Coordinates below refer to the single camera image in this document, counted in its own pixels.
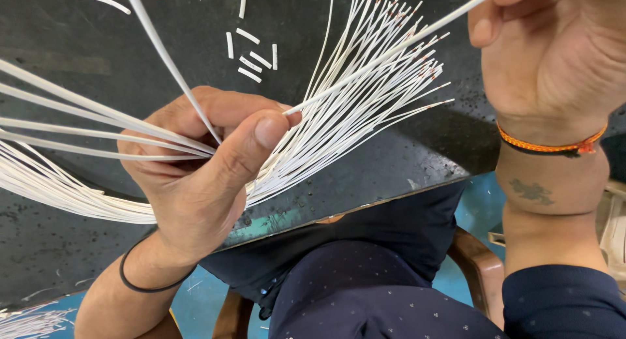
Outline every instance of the orange thread bracelet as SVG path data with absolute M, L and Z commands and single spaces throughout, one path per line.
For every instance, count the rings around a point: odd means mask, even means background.
M 604 135 L 608 127 L 608 124 L 606 124 L 599 133 L 596 133 L 590 138 L 587 138 L 586 140 L 576 143 L 574 145 L 551 147 L 551 146 L 534 145 L 533 143 L 528 143 L 528 142 L 517 140 L 516 138 L 513 138 L 507 135 L 507 133 L 504 132 L 502 127 L 500 127 L 500 123 L 496 122 L 496 124 L 498 126 L 498 130 L 500 131 L 500 136 L 502 136 L 502 139 L 509 145 L 513 146 L 514 148 L 522 148 L 523 150 L 542 152 L 542 153 L 556 153 L 556 154 L 562 153 L 563 155 L 574 155 L 574 156 L 578 156 L 579 153 L 595 153 L 595 149 L 593 148 L 594 143 L 597 140 L 599 140 L 600 137 L 602 137 L 602 135 Z

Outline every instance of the wrist tattoo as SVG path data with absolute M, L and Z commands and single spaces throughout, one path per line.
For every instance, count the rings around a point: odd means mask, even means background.
M 537 204 L 543 206 L 549 206 L 555 202 L 548 196 L 552 195 L 552 191 L 546 190 L 538 183 L 534 183 L 532 186 L 524 185 L 519 179 L 513 179 L 509 182 L 515 193 L 521 193 L 521 198 L 537 201 Z

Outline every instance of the black table surface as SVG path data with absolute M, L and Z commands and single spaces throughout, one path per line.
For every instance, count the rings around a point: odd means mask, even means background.
M 116 0 L 129 7 L 128 0 Z M 143 0 L 173 60 L 190 86 L 301 102 L 324 40 L 330 0 Z M 405 0 L 416 5 L 420 0 Z M 433 23 L 466 0 L 424 0 L 419 14 Z M 137 118 L 181 95 L 136 15 L 92 0 L 0 0 L 0 57 Z M 335 0 L 329 38 L 343 31 L 350 0 Z M 239 36 L 240 27 L 261 39 Z M 309 180 L 248 209 L 223 247 L 232 247 L 388 199 L 491 171 L 499 139 L 481 80 L 480 52 L 468 42 L 466 19 L 447 26 L 435 58 L 445 63 L 440 83 L 452 85 L 420 104 L 454 103 L 388 128 Z M 232 32 L 235 59 L 227 59 L 225 32 Z M 237 72 L 239 55 L 271 59 L 278 44 L 278 71 L 256 82 Z M 0 82 L 42 91 L 0 74 Z M 99 130 L 105 125 L 0 95 L 2 116 Z M 609 135 L 626 131 L 618 111 Z M 28 134 L 115 151 L 94 138 Z M 83 181 L 116 195 L 143 194 L 114 160 L 43 150 Z M 85 218 L 1 190 L 0 310 L 17 309 L 82 291 L 93 278 L 149 230 L 149 226 Z

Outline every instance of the sleeve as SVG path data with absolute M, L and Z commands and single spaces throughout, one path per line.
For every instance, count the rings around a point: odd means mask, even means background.
M 505 333 L 513 339 L 626 338 L 626 302 L 606 273 L 539 266 L 505 279 Z

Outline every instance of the wooden chair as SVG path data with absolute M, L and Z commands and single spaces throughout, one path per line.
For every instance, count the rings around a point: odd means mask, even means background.
M 460 227 L 456 228 L 448 255 L 465 275 L 474 307 L 498 327 L 504 328 L 502 282 L 505 271 L 500 258 Z M 253 305 L 252 301 L 229 291 L 215 322 L 212 338 L 247 339 Z

